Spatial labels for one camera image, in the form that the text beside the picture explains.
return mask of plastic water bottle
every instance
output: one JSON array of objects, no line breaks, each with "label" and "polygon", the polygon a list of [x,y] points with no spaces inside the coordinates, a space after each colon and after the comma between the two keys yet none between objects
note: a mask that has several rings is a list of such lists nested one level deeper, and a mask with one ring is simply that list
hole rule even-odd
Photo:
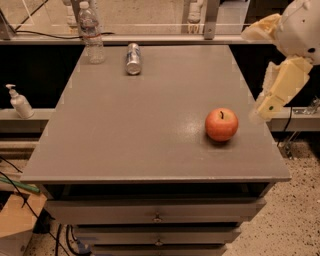
[{"label": "plastic water bottle", "polygon": [[86,44],[89,62],[99,64],[104,61],[103,42],[96,13],[86,1],[80,2],[79,24]]}]

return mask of black cable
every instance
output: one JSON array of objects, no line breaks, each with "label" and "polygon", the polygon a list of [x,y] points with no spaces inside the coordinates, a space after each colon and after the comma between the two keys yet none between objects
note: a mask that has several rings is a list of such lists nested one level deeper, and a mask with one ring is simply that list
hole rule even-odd
[{"label": "black cable", "polygon": [[[44,6],[49,0],[45,0],[42,2],[42,4],[40,4],[36,9],[33,10],[33,12],[30,13],[30,17],[35,14],[42,6]],[[21,21],[21,24],[24,24],[29,18],[29,16],[27,16],[23,21]]]},{"label": "black cable", "polygon": [[[291,122],[291,118],[292,118],[292,107],[290,107],[289,119],[288,119],[288,121],[287,121],[287,123],[286,123],[286,125],[285,125],[285,127],[284,127],[284,129],[283,129],[282,132],[286,132],[286,131],[287,131],[287,128],[288,128],[288,126],[289,126],[289,124],[290,124],[290,122]],[[277,147],[279,147],[279,144],[280,144],[280,142],[283,141],[283,139],[284,139],[284,136],[282,136],[282,138],[279,139],[279,141],[278,141],[278,143],[277,143]]]},{"label": "black cable", "polygon": [[10,164],[14,169],[16,169],[18,172],[23,173],[17,166],[15,166],[13,163],[9,162],[7,159],[4,157],[0,156],[0,159],[5,161],[6,163]]},{"label": "black cable", "polygon": [[61,234],[62,225],[59,224],[57,236],[56,236],[56,247],[54,250],[54,255],[59,256],[59,243],[60,243],[60,234]]},{"label": "black cable", "polygon": [[55,35],[50,35],[50,34],[45,34],[41,32],[35,32],[35,31],[29,31],[29,30],[18,30],[16,33],[30,33],[30,34],[36,34],[40,36],[48,36],[48,37],[53,37],[53,38],[58,38],[58,39],[79,39],[82,38],[81,36],[71,36],[71,37],[65,37],[65,36],[55,36]]},{"label": "black cable", "polygon": [[[34,210],[32,209],[32,207],[30,206],[30,204],[28,203],[27,199],[23,196],[23,194],[21,193],[21,191],[17,188],[17,186],[13,183],[13,181],[7,176],[5,175],[3,172],[0,171],[0,174],[3,175],[8,181],[10,181],[10,183],[12,184],[12,186],[17,190],[18,194],[20,195],[20,197],[23,199],[23,205],[27,205],[28,208],[30,209],[30,211],[32,212],[32,214],[37,218],[37,220],[39,220],[39,216],[34,212]],[[54,235],[49,232],[49,235],[55,240],[57,241],[57,239],[54,237]],[[70,254],[67,252],[67,250],[62,246],[62,244],[60,242],[59,246],[65,251],[65,253],[70,256]]]},{"label": "black cable", "polygon": [[66,242],[67,242],[67,246],[68,246],[68,249],[70,250],[70,252],[73,254],[73,255],[76,255],[76,256],[90,256],[92,254],[92,252],[85,252],[85,253],[78,253],[76,252],[72,246],[70,245],[70,240],[69,240],[69,234],[70,234],[70,225],[67,225],[67,230],[66,230]]},{"label": "black cable", "polygon": [[[35,32],[35,31],[29,31],[29,30],[18,30],[18,31],[16,30],[15,33],[30,33],[30,34],[53,37],[53,38],[58,38],[58,39],[81,39],[82,38],[82,36],[55,36],[55,35],[50,35],[50,34]],[[101,35],[113,35],[113,34],[114,33],[112,33],[112,32],[101,33]]]},{"label": "black cable", "polygon": [[78,239],[75,238],[74,233],[73,233],[73,226],[70,226],[70,229],[71,229],[71,236],[72,236],[73,241],[78,242]]}]

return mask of pump nozzle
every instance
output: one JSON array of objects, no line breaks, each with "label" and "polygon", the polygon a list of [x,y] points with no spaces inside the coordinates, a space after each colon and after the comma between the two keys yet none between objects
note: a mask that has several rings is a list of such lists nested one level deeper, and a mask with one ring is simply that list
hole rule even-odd
[{"label": "pump nozzle", "polygon": [[11,89],[15,88],[16,85],[15,85],[15,84],[7,84],[6,87],[7,87],[9,90],[11,90]]},{"label": "pump nozzle", "polygon": [[9,89],[11,98],[17,97],[19,95],[17,91],[14,89],[16,87],[14,84],[7,84],[6,87]]}]

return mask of drawer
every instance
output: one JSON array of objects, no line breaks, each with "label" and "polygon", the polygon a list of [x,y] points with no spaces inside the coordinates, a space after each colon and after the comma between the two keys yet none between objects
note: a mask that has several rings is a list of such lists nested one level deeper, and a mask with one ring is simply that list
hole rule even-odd
[{"label": "drawer", "polygon": [[108,256],[221,256],[225,245],[183,246],[92,246],[94,255]]},{"label": "drawer", "polygon": [[233,242],[239,228],[203,225],[113,225],[75,229],[75,236],[84,244],[104,245],[172,245],[225,244]]},{"label": "drawer", "polygon": [[47,201],[46,210],[71,225],[243,222],[266,204],[258,200],[95,200]]}]

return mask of speckled floor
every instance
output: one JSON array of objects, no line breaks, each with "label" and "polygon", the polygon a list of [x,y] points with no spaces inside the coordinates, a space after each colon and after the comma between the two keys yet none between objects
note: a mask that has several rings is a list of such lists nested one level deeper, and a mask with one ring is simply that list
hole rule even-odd
[{"label": "speckled floor", "polygon": [[[242,233],[228,245],[224,256],[320,255],[319,139],[319,133],[301,135],[292,145],[294,160],[282,154],[292,180],[278,183],[269,191],[265,196],[267,205],[251,222],[241,225]],[[27,160],[12,162],[23,170]],[[10,167],[1,162],[0,168]],[[58,225],[51,221],[52,234],[57,234]],[[65,227],[60,241],[67,248]],[[48,234],[34,234],[24,255],[55,255],[55,241]],[[58,255],[66,253],[60,248]]]}]

